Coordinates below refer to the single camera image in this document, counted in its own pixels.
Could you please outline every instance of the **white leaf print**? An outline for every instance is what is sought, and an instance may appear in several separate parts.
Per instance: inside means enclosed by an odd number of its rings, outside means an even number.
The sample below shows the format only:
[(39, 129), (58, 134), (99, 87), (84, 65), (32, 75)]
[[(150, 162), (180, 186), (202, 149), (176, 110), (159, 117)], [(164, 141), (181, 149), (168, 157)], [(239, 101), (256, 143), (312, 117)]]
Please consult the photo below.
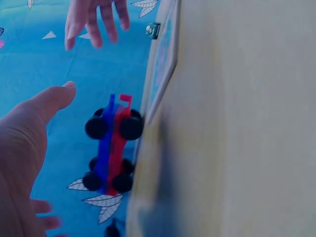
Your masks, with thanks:
[(76, 181), (73, 181), (69, 186), (68, 189), (75, 189), (75, 190), (82, 190), (82, 191), (88, 191), (88, 189), (83, 185), (82, 178), (77, 179)]
[(99, 224), (108, 220), (119, 208), (120, 202), (110, 207), (102, 207), (99, 215)]
[(94, 206), (105, 206), (105, 207), (109, 207), (109, 206), (113, 206), (115, 204), (117, 204), (118, 202), (120, 202), (122, 199), (122, 195), (116, 195), (116, 196), (109, 196), (109, 195), (100, 195), (97, 197), (92, 197), (92, 198), (88, 198), (85, 199), (84, 202), (94, 205)]
[(146, 7), (151, 7), (151, 6), (156, 5), (157, 2), (158, 0), (144, 0), (144, 1), (133, 2), (132, 5), (146, 8)]
[(158, 3), (158, 0), (143, 0), (143, 1), (133, 2), (132, 5), (142, 8), (139, 14), (139, 18), (141, 18), (147, 15), (148, 13), (150, 13), (155, 8), (157, 3)]
[(108, 220), (118, 209), (123, 195), (116, 196), (100, 195), (83, 200), (85, 203), (101, 207), (99, 214), (99, 224)]
[(139, 18), (141, 18), (143, 16), (146, 16), (148, 13), (150, 13), (155, 8), (155, 6), (156, 5), (148, 7), (148, 8), (143, 8), (142, 11), (139, 14)]

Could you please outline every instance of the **toy car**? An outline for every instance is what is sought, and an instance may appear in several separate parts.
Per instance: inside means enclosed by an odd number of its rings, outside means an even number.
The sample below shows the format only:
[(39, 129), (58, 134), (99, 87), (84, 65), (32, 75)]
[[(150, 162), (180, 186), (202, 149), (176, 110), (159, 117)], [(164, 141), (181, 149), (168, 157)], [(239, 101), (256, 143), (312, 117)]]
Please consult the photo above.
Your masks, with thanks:
[(148, 35), (151, 39), (156, 40), (158, 39), (159, 29), (160, 23), (151, 23), (146, 27), (146, 35)]
[(123, 159), (127, 141), (138, 139), (143, 133), (144, 120), (140, 113), (131, 110), (132, 96), (120, 95), (127, 107), (115, 103), (115, 95), (104, 109), (98, 109), (85, 124), (87, 135), (99, 140), (98, 155), (89, 163), (90, 171), (82, 182), (90, 191), (115, 196), (132, 189), (133, 164)]

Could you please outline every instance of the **blue fabric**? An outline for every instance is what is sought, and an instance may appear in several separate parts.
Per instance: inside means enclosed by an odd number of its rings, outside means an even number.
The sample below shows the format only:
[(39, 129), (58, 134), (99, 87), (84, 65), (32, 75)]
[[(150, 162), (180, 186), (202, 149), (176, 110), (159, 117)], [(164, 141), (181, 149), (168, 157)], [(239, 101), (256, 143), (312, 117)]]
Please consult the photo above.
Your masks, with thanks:
[[(140, 109), (151, 44), (145, 28), (154, 22), (158, 4), (139, 18), (146, 6), (131, 5), (134, 1), (128, 0), (131, 29), (123, 32), (115, 14), (118, 43), (109, 43), (100, 21), (104, 36), (101, 49), (94, 49), (88, 39), (78, 38), (75, 48), (66, 52), (64, 25), (69, 1), (37, 0), (31, 10), (26, 2), (0, 1), (0, 28), (4, 28), (0, 40), (5, 43), (0, 48), (0, 116), (48, 86), (75, 81), (78, 90), (74, 102), (47, 126), (46, 160), (32, 197), (51, 202), (54, 214), (62, 218), (62, 228), (49, 232), (49, 236), (69, 233), (74, 237), (102, 237), (111, 218), (125, 221), (129, 194), (122, 197), (114, 215), (99, 224), (101, 207), (82, 201), (99, 194), (67, 187), (83, 177), (97, 154), (98, 142), (84, 132), (93, 112), (107, 105), (111, 93), (133, 95), (132, 107)], [(56, 37), (42, 39), (50, 31)], [(126, 145), (125, 157), (132, 158), (134, 146), (134, 142)], [(118, 226), (124, 232), (124, 223)]]

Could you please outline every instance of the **black toy wheel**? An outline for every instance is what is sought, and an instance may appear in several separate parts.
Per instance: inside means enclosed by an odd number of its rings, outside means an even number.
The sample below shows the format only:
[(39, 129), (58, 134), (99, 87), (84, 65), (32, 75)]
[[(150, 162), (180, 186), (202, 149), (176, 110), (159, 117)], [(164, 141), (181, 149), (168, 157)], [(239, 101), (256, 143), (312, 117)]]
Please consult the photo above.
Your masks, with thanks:
[(90, 191), (97, 191), (102, 186), (102, 180), (94, 172), (88, 172), (82, 179), (83, 185)]
[(122, 173), (113, 179), (112, 185), (120, 194), (127, 193), (133, 187), (133, 179), (129, 175)]
[(85, 132), (92, 139), (102, 139), (108, 131), (108, 124), (101, 118), (93, 116), (85, 124)]
[(98, 109), (96, 112), (94, 112), (94, 114), (93, 114), (93, 116), (98, 116), (98, 117), (100, 117), (101, 115), (102, 115), (102, 113), (103, 113), (103, 110), (104, 109)]
[(115, 219), (113, 219), (112, 223), (105, 229), (104, 237), (120, 237)]
[(123, 173), (127, 175), (132, 174), (135, 170), (133, 163), (128, 159), (123, 159), (122, 168), (123, 168)]
[(130, 115), (131, 115), (131, 117), (136, 117), (140, 120), (143, 120), (142, 116), (140, 115), (140, 113), (137, 110), (130, 110)]
[(143, 121), (137, 117), (126, 118), (119, 126), (119, 133), (125, 140), (133, 141), (143, 133)]
[(93, 158), (90, 162), (89, 162), (89, 168), (90, 171), (94, 170), (95, 165), (97, 164), (97, 157)]

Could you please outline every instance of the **fingernail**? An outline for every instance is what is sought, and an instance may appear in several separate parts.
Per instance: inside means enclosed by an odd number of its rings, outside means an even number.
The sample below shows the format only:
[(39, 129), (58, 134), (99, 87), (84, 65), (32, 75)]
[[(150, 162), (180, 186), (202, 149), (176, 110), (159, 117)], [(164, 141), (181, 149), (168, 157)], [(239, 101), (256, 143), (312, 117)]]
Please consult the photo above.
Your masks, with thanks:
[(63, 87), (72, 88), (72, 87), (75, 87), (75, 83), (72, 80), (70, 80), (70, 81), (66, 82), (63, 85)]
[(67, 34), (67, 39), (70, 40), (74, 37), (76, 37), (77, 33), (78, 33), (78, 29), (79, 28), (79, 25), (78, 24), (73, 24), (69, 27), (69, 31), (68, 31), (68, 34)]
[(128, 31), (129, 25), (126, 24), (125, 22), (121, 21), (120, 26), (122, 27), (123, 30)]

